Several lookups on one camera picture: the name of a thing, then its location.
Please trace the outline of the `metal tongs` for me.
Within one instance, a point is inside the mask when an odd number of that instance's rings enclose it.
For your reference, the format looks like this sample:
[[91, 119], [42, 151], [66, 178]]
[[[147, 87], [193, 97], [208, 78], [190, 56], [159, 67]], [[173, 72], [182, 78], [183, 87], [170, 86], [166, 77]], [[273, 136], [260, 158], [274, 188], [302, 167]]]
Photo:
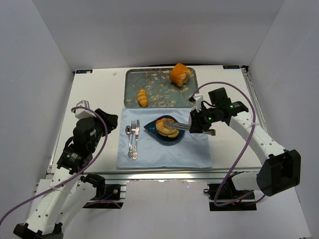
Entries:
[[202, 134], [207, 134], [211, 136], [216, 136], [216, 131], [214, 129], [201, 129], [196, 126], [178, 123], [171, 119], [164, 120], [163, 125], [169, 129], [178, 129], [178, 130], [188, 131], [189, 133], [202, 133]]

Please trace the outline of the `brown bread slice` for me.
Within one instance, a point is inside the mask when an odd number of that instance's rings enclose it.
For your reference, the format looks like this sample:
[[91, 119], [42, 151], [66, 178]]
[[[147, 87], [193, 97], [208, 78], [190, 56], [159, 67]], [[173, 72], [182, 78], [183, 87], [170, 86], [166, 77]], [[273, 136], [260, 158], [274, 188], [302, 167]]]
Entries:
[[173, 133], [170, 133], [170, 134], [164, 134], [160, 131], [158, 131], [158, 133], [164, 137], [168, 137], [168, 138], [176, 138], [178, 135], [179, 135], [179, 130], [176, 129]]

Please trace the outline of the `golden croissant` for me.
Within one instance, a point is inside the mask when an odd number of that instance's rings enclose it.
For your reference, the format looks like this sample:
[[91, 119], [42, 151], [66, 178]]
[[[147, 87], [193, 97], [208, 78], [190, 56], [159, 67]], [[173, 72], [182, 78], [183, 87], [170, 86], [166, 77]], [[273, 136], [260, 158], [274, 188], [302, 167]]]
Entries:
[[166, 120], [166, 118], [162, 118], [160, 120], [156, 121], [156, 129], [157, 131], [162, 134], [162, 135], [170, 135], [170, 134], [174, 134], [176, 132], [176, 128], [166, 128], [164, 126], [164, 121]]

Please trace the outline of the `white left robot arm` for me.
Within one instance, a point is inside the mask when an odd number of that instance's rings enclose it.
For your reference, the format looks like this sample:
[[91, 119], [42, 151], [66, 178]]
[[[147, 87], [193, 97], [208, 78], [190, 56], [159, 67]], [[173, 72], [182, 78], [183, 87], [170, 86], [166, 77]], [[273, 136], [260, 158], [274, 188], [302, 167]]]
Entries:
[[61, 239], [76, 214], [93, 198], [106, 195], [105, 178], [84, 171], [100, 155], [96, 148], [100, 139], [118, 126], [118, 116], [101, 109], [74, 107], [78, 119], [73, 135], [65, 142], [49, 189], [31, 216], [17, 224], [13, 233], [21, 239]]

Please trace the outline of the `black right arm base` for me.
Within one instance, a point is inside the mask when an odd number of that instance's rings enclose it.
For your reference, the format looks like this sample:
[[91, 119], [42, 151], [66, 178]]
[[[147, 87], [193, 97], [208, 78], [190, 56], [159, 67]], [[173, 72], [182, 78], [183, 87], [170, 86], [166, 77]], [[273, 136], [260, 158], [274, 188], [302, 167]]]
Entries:
[[[218, 187], [219, 187], [219, 184], [208, 184], [207, 188], [203, 189], [203, 193], [206, 196], [208, 196], [209, 210], [211, 212], [222, 212], [222, 211], [233, 212], [233, 211], [256, 211], [257, 210], [254, 193], [251, 193], [247, 197], [241, 200], [237, 200], [236, 202], [232, 204], [228, 204], [223, 207], [217, 207], [214, 204], [214, 196], [217, 192]], [[247, 190], [237, 191], [234, 188], [232, 188], [232, 186], [224, 186], [217, 198], [217, 203], [218, 204], [226, 203], [228, 201], [237, 199], [245, 195], [246, 193], [249, 193], [249, 191]]]

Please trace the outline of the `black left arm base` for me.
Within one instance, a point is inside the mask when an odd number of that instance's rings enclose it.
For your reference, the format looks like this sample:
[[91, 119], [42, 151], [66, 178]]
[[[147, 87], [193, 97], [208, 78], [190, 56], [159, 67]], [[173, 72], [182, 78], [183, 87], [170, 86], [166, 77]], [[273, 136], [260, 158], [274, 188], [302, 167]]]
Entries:
[[86, 203], [85, 209], [120, 209], [126, 196], [126, 185], [105, 184], [94, 198]]

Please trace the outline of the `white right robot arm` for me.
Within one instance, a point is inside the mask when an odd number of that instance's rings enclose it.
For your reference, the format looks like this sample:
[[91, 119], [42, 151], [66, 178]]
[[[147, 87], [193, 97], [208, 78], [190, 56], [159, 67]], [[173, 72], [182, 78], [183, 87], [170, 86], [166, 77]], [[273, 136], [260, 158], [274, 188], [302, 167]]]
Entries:
[[262, 167], [259, 172], [234, 173], [226, 185], [236, 191], [261, 191], [273, 196], [300, 183], [301, 156], [287, 150], [273, 140], [258, 124], [255, 116], [241, 102], [232, 102], [224, 88], [209, 92], [212, 107], [206, 108], [203, 97], [193, 94], [190, 102], [195, 107], [190, 112], [190, 133], [214, 134], [210, 129], [215, 122], [224, 122], [236, 131], [257, 155]]

